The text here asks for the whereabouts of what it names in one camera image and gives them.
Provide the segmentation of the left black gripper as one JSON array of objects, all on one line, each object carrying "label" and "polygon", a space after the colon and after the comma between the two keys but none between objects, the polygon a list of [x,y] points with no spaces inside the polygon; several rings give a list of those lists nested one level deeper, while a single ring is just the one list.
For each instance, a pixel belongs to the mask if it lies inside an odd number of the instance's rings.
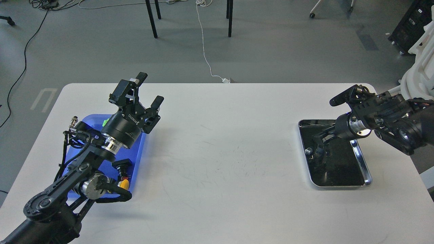
[{"label": "left black gripper", "polygon": [[[119,109],[132,108],[136,110],[141,106],[138,90],[147,79],[148,74],[140,72],[132,80],[122,79],[113,93],[110,93],[108,101],[118,106]],[[102,127],[101,133],[113,138],[124,148],[130,149],[142,133],[149,134],[160,121],[159,109],[164,101],[163,96],[156,96],[151,106],[145,109],[143,115],[134,117],[135,113],[123,113],[118,111],[110,117],[107,124]]]}]

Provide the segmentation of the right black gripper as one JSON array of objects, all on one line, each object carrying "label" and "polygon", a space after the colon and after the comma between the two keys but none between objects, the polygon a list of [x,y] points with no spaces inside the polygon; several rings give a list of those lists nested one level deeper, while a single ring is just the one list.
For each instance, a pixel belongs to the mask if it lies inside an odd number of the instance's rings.
[{"label": "right black gripper", "polygon": [[360,135],[353,132],[349,125],[350,113],[340,115],[335,124],[325,128],[321,133],[313,136],[313,141],[317,145],[313,153],[313,160],[322,160],[327,157],[332,157],[332,150],[330,149],[330,142],[341,138],[344,140],[355,140],[361,138]]}]

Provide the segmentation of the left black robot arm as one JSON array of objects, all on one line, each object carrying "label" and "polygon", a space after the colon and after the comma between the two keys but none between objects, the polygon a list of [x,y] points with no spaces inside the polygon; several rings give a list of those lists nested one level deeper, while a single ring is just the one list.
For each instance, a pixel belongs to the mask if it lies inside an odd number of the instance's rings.
[{"label": "left black robot arm", "polygon": [[121,148],[131,149],[161,118],[163,96],[157,96],[149,108],[139,101],[138,91],[147,76],[140,72],[118,83],[108,99],[118,111],[101,130],[72,117],[63,132],[63,159],[53,183],[26,202],[26,220],[2,244],[68,244],[79,237],[82,220],[94,203],[132,198],[126,173],[131,161],[115,156]]}]

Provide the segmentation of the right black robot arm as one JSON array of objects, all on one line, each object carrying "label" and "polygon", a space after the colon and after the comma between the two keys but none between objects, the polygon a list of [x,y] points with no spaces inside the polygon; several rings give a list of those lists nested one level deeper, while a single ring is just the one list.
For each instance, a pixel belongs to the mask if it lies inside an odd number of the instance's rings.
[{"label": "right black robot arm", "polygon": [[343,103],[351,111],[313,136],[319,148],[337,138],[351,141],[366,138],[371,132],[409,156],[417,148],[433,146],[432,99],[405,99],[388,91],[375,94],[363,85],[353,85],[330,99],[331,106]]}]

